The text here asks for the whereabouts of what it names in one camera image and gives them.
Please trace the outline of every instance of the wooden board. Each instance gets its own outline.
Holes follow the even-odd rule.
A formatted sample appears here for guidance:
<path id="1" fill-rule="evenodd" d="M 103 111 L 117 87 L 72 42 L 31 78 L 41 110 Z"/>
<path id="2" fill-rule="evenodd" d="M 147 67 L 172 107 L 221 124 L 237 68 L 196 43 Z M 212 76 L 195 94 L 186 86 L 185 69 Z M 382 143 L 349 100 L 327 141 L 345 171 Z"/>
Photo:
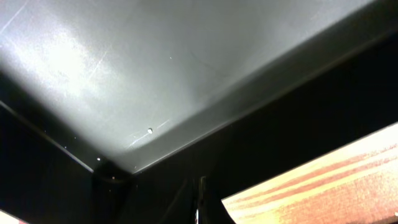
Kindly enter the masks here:
<path id="1" fill-rule="evenodd" d="M 223 199 L 223 204 L 238 224 L 396 222 L 398 124 Z"/>

